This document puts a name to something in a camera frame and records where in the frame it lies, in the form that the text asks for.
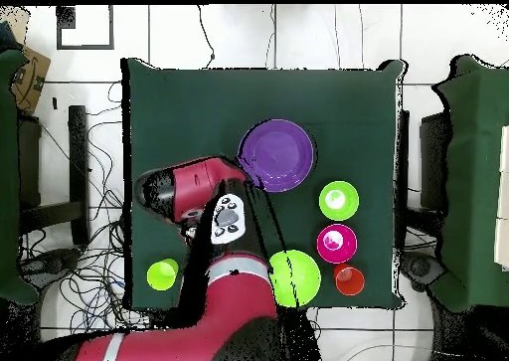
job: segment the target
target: purple bowl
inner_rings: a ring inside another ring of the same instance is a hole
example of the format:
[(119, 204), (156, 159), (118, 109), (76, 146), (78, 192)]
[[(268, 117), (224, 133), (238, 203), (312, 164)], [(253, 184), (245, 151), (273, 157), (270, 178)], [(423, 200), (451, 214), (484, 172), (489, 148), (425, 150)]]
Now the purple bowl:
[(239, 163), (269, 193), (298, 186), (313, 166), (313, 144), (297, 124), (270, 119), (252, 127), (239, 146)]

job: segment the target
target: magenta cup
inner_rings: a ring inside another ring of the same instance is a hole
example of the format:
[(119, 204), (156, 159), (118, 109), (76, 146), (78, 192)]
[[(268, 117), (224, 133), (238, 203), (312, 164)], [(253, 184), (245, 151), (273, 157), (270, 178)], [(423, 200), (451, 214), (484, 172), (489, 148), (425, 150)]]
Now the magenta cup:
[(324, 228), (318, 235), (316, 250), (325, 262), (342, 264), (355, 255), (357, 238), (347, 226), (332, 224)]

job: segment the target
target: green plate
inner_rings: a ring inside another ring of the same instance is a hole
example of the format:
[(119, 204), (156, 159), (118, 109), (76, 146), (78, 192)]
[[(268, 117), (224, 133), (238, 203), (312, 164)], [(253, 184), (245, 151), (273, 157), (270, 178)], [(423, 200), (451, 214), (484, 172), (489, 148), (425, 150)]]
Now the green plate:
[(277, 304), (284, 307), (296, 307), (296, 293), (299, 306), (301, 306), (307, 304), (317, 294), (321, 283), (321, 273), (311, 256), (297, 250), (289, 250), (286, 253), (276, 253), (269, 262), (273, 267), (270, 281)]
[(320, 192), (320, 210), (332, 221), (346, 221), (359, 208), (359, 194), (346, 181), (333, 181)]

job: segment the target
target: green cup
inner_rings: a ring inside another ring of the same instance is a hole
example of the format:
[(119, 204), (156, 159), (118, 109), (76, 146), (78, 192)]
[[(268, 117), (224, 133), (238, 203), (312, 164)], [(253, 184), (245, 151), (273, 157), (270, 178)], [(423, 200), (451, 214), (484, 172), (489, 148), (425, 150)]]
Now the green cup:
[(173, 259), (165, 259), (153, 264), (147, 271), (148, 284), (157, 291), (165, 291), (175, 283), (178, 264)]
[(332, 221), (346, 221), (359, 208), (359, 194), (346, 181), (333, 181), (320, 192), (319, 205), (322, 214)]
[(286, 253), (276, 253), (269, 262), (273, 268), (273, 273), (269, 277), (277, 304), (284, 307), (296, 307), (296, 299), (298, 299), (298, 304), (301, 306), (307, 304), (317, 294), (321, 283), (321, 273), (311, 256), (297, 250), (289, 250)]

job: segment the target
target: white tile floor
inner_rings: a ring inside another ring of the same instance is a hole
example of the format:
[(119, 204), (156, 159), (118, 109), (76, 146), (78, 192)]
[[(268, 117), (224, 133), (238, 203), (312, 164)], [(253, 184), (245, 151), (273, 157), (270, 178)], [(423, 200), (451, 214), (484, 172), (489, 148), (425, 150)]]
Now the white tile floor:
[[(63, 32), (63, 43), (102, 44), (106, 40), (105, 6), (77, 7), (77, 28)], [(210, 60), (196, 6), (114, 6), (114, 50), (65, 50), (56, 46), (55, 7), (28, 7), (31, 12), (26, 44), (50, 57), (52, 64), (35, 115), (46, 125), (63, 149), (69, 151), (67, 109), (84, 104), (89, 113), (118, 106), (121, 78), (119, 59), (134, 57), (158, 68), (200, 69)], [(443, 81), (452, 57), (473, 53), (500, 66), (509, 62), (508, 11), (499, 6), (460, 5), (277, 5), (276, 33), (271, 5), (209, 5), (202, 19), (214, 48), (211, 67), (269, 67), (307, 69), (376, 69), (388, 59), (409, 63), (405, 76), (404, 108), (411, 112), (409, 185), (419, 190), (419, 125), (423, 116), (442, 110), (430, 85)], [(53, 108), (53, 97), (58, 107)], [(121, 120), (120, 109), (88, 117), (89, 126)], [(112, 158), (107, 186), (123, 200), (121, 125), (99, 125), (91, 141)], [(69, 163), (43, 132), (41, 140), (41, 192), (43, 203), (69, 199)], [(91, 151), (106, 167), (109, 160)], [(91, 180), (98, 186), (102, 171), (90, 158)], [(419, 204), (419, 194), (409, 193), (410, 203)], [(90, 211), (95, 215), (100, 201), (90, 186)], [(119, 211), (108, 210), (117, 219)], [(107, 222), (101, 209), (92, 222), (98, 229)], [(68, 247), (68, 225), (47, 229), (42, 249)], [(35, 232), (35, 242), (41, 233)], [(107, 237), (92, 245), (101, 249)], [(121, 264), (117, 270), (122, 273)], [(399, 290), (406, 306), (396, 312), (380, 309), (320, 309), (319, 345), (323, 361), (426, 361), (432, 341), (429, 301), (416, 293), (403, 277)], [(76, 311), (54, 284), (48, 291), (42, 317), (43, 337), (69, 334)], [(64, 294), (74, 303), (70, 285)], [(315, 317), (316, 310), (309, 316)], [(73, 326), (80, 324), (77, 315)]]

